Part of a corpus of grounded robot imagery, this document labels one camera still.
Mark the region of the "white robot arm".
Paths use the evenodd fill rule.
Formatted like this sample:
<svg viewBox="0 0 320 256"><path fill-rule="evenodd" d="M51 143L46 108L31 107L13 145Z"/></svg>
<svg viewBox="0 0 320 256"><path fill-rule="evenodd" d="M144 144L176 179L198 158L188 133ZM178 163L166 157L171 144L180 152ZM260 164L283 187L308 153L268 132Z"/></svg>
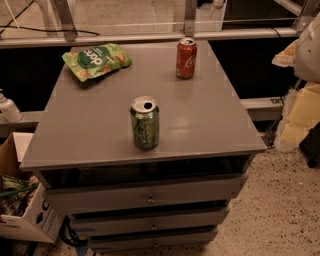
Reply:
<svg viewBox="0 0 320 256"><path fill-rule="evenodd" d="M274 147L289 152L320 122L320 14L272 63L292 67L294 75L306 82L302 89L290 89L285 96L282 119L276 131Z"/></svg>

